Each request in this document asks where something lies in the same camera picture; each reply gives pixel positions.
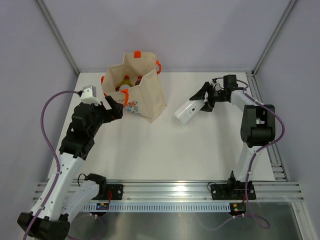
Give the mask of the white rectangular bottle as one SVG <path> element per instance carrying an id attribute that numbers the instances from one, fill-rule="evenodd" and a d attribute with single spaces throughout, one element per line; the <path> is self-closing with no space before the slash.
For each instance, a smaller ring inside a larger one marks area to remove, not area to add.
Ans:
<path id="1" fill-rule="evenodd" d="M 182 124 L 186 124 L 205 105 L 203 100 L 188 100 L 174 112 L 174 116 Z"/>

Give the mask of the yellow dish soap bottle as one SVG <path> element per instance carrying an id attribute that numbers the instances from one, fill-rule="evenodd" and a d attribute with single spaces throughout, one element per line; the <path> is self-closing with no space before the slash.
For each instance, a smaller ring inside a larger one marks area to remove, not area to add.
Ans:
<path id="1" fill-rule="evenodd" d="M 125 90 L 125 89 L 129 89 L 133 87 L 133 84 L 130 80 L 130 76 L 129 75 L 125 75 L 122 82 L 119 84 L 119 86 L 117 86 L 115 88 L 115 90 L 118 92 L 118 91 L 122 91 L 122 90 Z"/>

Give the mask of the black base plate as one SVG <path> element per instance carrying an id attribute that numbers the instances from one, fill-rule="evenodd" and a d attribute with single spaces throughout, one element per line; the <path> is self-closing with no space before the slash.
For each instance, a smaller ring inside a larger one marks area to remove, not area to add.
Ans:
<path id="1" fill-rule="evenodd" d="M 106 184 L 102 187 L 102 191 L 99 192 L 97 200 L 111 200 L 118 201 L 122 200 L 124 191 L 123 184 Z"/>
<path id="2" fill-rule="evenodd" d="M 255 187 L 250 181 L 247 185 L 247 197 L 245 194 L 245 183 L 241 182 L 235 187 L 228 184 L 212 184 L 210 186 L 211 197 L 213 200 L 256 200 Z"/>

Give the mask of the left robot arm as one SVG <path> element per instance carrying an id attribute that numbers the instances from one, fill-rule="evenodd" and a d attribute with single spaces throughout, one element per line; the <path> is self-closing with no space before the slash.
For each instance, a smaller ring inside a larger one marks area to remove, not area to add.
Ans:
<path id="1" fill-rule="evenodd" d="M 110 109 L 101 101 L 82 101 L 74 108 L 71 123 L 61 142 L 56 161 L 56 171 L 51 175 L 44 191 L 30 212 L 22 212 L 18 225 L 28 236 L 39 240 L 64 240 L 71 223 L 90 200 L 103 199 L 107 193 L 104 176 L 90 173 L 78 190 L 66 197 L 74 176 L 85 163 L 94 145 L 99 128 L 123 117 L 124 106 L 107 96 Z"/>

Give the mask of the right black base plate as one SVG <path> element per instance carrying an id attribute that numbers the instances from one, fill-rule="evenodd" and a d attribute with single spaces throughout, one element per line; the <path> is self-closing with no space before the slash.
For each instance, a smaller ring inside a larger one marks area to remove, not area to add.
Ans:
<path id="1" fill-rule="evenodd" d="M 247 185 L 247 197 L 245 194 L 245 183 L 241 182 L 235 187 L 228 184 L 212 184 L 210 186 L 211 197 L 213 200 L 256 200 L 255 187 L 250 181 Z"/>

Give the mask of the aluminium mounting rail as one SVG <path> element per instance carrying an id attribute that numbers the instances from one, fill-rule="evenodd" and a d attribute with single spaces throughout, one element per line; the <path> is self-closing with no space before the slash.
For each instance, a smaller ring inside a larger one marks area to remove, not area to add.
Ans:
<path id="1" fill-rule="evenodd" d="M 211 184 L 200 181 L 120 182 L 122 202 L 212 202 Z M 256 202 L 303 202 L 297 182 L 254 182 Z"/>

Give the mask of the small circuit board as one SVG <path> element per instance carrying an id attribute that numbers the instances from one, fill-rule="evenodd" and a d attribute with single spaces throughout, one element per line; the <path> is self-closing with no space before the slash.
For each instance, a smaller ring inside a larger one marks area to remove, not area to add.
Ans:
<path id="1" fill-rule="evenodd" d="M 245 203 L 230 203 L 230 212 L 231 216 L 242 215 L 246 213 L 246 204 Z"/>
<path id="2" fill-rule="evenodd" d="M 97 211 L 108 211 L 109 210 L 109 203 L 101 202 L 96 204 L 96 210 Z"/>

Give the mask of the right small circuit board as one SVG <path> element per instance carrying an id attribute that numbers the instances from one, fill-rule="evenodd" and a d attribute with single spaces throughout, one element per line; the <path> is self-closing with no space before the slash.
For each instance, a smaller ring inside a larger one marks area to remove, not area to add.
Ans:
<path id="1" fill-rule="evenodd" d="M 230 203 L 230 212 L 231 216 L 242 215 L 246 213 L 246 204 L 245 203 Z"/>

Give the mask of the left corner aluminium post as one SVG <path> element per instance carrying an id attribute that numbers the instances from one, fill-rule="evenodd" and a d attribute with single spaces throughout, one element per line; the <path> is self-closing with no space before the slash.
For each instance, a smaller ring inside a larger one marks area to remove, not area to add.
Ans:
<path id="1" fill-rule="evenodd" d="M 56 40 L 64 57 L 66 58 L 68 64 L 72 68 L 75 75 L 78 77 L 80 75 L 81 71 L 80 71 L 78 65 L 76 64 L 76 61 L 74 60 L 67 44 L 65 43 L 64 38 L 63 38 L 61 32 L 59 31 L 59 29 L 55 23 L 55 20 L 51 14 L 49 8 L 47 7 L 45 1 L 44 0 L 34 0 L 34 3 L 38 7 L 40 13 L 42 14 L 49 30 L 51 31 L 54 39 Z"/>

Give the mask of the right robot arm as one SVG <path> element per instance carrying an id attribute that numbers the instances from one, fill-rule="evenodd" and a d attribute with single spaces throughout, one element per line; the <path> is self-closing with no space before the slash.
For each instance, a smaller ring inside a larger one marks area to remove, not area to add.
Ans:
<path id="1" fill-rule="evenodd" d="M 259 154 L 269 146 L 276 136 L 275 107 L 259 103 L 248 94 L 248 84 L 243 83 L 234 74 L 222 77 L 223 86 L 217 79 L 205 82 L 190 101 L 199 105 L 199 110 L 212 112 L 216 103 L 229 102 L 242 111 L 240 138 L 243 142 L 241 154 L 234 170 L 226 183 L 213 183 L 210 192 L 213 200 L 256 199 L 252 182 L 253 172 Z"/>

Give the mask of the red dish soap bottle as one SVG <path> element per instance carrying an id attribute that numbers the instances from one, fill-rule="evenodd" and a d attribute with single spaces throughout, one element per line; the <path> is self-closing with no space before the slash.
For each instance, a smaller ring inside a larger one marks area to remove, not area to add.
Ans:
<path id="1" fill-rule="evenodd" d="M 140 83 L 141 83 L 141 81 L 142 81 L 142 76 L 141 75 L 139 75 L 138 77 L 137 77 L 137 80 L 135 81 L 135 85 L 136 86 L 138 86 Z"/>

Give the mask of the cream canvas tote bag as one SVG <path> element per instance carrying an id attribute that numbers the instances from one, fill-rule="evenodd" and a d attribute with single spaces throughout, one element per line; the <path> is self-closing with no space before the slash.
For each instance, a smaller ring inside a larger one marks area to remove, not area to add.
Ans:
<path id="1" fill-rule="evenodd" d="M 101 77 L 102 92 L 151 123 L 167 106 L 159 78 L 161 71 L 161 63 L 154 53 L 138 50 L 126 53 L 121 64 L 109 66 Z M 116 91 L 125 75 L 130 77 L 133 87 Z M 138 76 L 142 76 L 142 80 L 135 85 Z"/>

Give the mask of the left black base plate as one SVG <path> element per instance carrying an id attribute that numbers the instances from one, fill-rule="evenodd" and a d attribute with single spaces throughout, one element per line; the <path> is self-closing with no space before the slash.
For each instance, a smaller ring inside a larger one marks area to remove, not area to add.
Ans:
<path id="1" fill-rule="evenodd" d="M 118 201 L 122 200 L 124 191 L 123 184 L 106 184 L 102 187 L 102 191 L 99 192 L 97 200 L 111 200 Z"/>

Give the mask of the corner aluminium post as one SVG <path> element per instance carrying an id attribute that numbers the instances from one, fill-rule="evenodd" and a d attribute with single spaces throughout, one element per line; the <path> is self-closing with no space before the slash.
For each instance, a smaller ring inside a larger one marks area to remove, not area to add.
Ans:
<path id="1" fill-rule="evenodd" d="M 270 54 L 274 44 L 276 43 L 278 37 L 280 36 L 282 30 L 284 29 L 288 19 L 290 18 L 292 12 L 294 11 L 296 5 L 298 4 L 298 0 L 290 0 L 287 4 L 287 6 L 285 7 L 282 15 L 280 16 L 280 19 L 278 20 L 266 46 L 264 47 L 257 63 L 255 64 L 253 70 L 252 70 L 252 74 L 256 75 L 259 70 L 261 69 L 262 65 L 264 64 L 264 62 L 266 61 L 268 55 Z"/>
<path id="2" fill-rule="evenodd" d="M 74 60 L 67 44 L 65 43 L 64 38 L 63 38 L 61 32 L 59 31 L 59 29 L 55 23 L 55 20 L 51 14 L 49 8 L 47 7 L 45 1 L 44 0 L 34 0 L 34 3 L 38 7 L 40 13 L 42 14 L 49 30 L 51 31 L 54 39 L 56 40 L 64 57 L 66 58 L 68 64 L 72 68 L 75 75 L 78 77 L 80 75 L 81 71 L 80 71 L 78 65 L 76 64 L 76 61 Z"/>

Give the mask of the right corner aluminium post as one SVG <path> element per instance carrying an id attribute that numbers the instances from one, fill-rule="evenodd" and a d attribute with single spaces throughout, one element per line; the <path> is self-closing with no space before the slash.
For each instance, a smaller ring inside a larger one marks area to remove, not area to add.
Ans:
<path id="1" fill-rule="evenodd" d="M 290 0 L 287 4 L 287 6 L 285 7 L 282 15 L 280 16 L 280 19 L 278 20 L 266 46 L 264 47 L 257 63 L 255 64 L 253 70 L 252 70 L 252 74 L 256 75 L 259 70 L 261 69 L 262 65 L 264 64 L 264 62 L 266 61 L 268 55 L 270 54 L 274 44 L 276 43 L 278 37 L 280 36 L 282 30 L 284 29 L 288 19 L 290 18 L 292 12 L 294 11 L 296 5 L 298 4 L 298 0 Z"/>

